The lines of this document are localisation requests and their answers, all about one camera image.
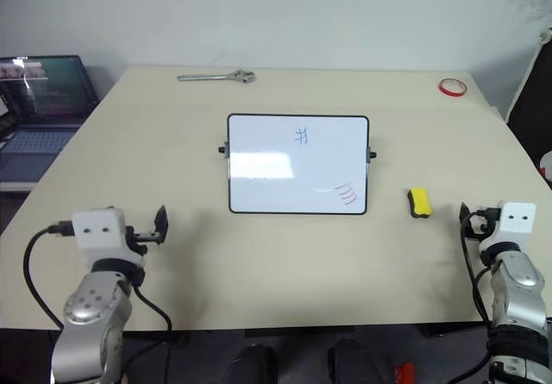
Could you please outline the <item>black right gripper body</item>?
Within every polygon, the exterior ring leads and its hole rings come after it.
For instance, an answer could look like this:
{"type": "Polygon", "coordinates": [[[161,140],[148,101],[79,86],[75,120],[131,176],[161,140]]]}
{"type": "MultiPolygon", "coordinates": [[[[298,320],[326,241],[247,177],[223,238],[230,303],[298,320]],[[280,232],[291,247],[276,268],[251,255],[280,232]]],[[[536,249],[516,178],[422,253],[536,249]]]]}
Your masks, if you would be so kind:
{"type": "Polygon", "coordinates": [[[465,206],[465,237],[472,240],[484,240],[488,238],[495,230],[496,223],[499,221],[501,209],[498,207],[488,207],[470,211],[465,206]],[[477,217],[481,223],[477,230],[474,229],[471,220],[477,217]]]}

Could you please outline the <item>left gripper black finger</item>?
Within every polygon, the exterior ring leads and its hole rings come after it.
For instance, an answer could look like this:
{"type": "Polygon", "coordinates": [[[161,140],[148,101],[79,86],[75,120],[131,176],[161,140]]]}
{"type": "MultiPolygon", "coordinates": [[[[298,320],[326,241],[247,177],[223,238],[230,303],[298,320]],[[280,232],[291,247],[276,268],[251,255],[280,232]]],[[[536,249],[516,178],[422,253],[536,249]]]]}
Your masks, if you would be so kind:
{"type": "Polygon", "coordinates": [[[168,215],[166,211],[166,207],[162,205],[154,218],[154,233],[156,235],[156,240],[154,241],[156,244],[162,244],[166,240],[166,235],[168,232],[168,215]]]}

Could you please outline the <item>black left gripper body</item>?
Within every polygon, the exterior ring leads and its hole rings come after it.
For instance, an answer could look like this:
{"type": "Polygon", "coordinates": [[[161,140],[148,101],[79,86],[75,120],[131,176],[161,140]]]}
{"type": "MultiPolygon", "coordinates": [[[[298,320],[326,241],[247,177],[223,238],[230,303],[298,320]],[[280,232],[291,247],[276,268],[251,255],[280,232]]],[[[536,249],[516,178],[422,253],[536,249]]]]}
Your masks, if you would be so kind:
{"type": "Polygon", "coordinates": [[[147,253],[147,243],[156,242],[156,233],[137,233],[133,226],[125,229],[125,242],[129,249],[140,256],[147,253]]]}

